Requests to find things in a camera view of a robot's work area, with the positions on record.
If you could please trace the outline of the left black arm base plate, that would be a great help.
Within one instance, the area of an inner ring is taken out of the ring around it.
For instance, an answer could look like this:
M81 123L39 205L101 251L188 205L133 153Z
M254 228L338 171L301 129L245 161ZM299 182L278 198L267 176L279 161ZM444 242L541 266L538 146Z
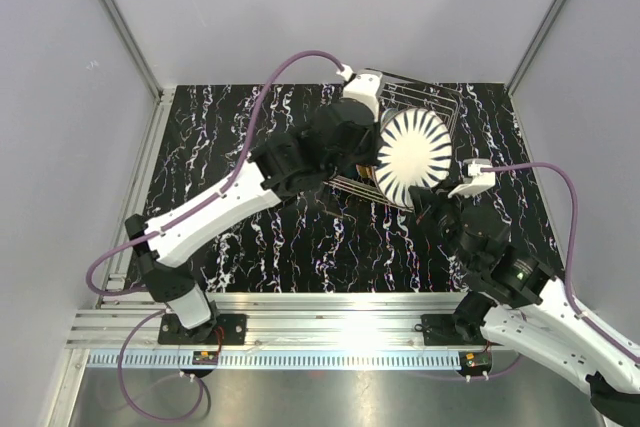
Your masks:
M193 329L185 328L176 314L162 316L158 333L160 345L218 345L245 344L247 316L245 314L219 314Z

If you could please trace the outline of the yellow woven pattern plate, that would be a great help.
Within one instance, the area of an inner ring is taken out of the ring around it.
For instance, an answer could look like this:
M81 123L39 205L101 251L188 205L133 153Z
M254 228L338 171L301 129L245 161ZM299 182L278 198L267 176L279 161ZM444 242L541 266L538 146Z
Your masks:
M370 166L357 165L356 166L356 171L357 171L358 175L362 179L370 179L371 178L371 167Z

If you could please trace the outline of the white blue striped plate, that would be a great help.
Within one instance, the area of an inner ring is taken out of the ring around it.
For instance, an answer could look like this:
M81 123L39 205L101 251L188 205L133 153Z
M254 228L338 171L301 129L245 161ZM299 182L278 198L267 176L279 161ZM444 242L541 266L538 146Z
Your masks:
M432 189L443 182L452 151L451 135L436 113L426 108L398 111L381 127L374 182L387 201L412 209L409 188Z

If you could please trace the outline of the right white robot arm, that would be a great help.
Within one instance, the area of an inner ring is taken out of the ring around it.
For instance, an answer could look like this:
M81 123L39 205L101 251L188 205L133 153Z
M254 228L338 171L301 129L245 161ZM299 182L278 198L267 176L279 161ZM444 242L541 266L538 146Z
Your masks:
M486 205L412 186L418 228L443 244L468 291L443 322L443 336L498 344L588 394L619 426L639 423L639 363L617 350L638 347L587 312L576 313L561 273L509 241L510 228Z

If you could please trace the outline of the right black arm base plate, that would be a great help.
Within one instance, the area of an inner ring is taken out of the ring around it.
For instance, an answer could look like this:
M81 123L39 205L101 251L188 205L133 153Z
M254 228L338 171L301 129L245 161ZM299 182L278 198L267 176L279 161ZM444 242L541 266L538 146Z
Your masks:
M452 314L423 314L420 318L425 346L463 345L464 340L455 329Z

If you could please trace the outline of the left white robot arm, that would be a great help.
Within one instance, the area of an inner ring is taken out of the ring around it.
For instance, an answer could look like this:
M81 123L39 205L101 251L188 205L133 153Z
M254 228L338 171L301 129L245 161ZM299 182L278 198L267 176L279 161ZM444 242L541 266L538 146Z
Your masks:
M125 222L134 258L154 301L171 309L194 344L215 332L215 312L189 258L214 237L258 212L287 204L300 193L375 156L379 108L341 98L309 122L273 135L214 186L159 217L134 214Z

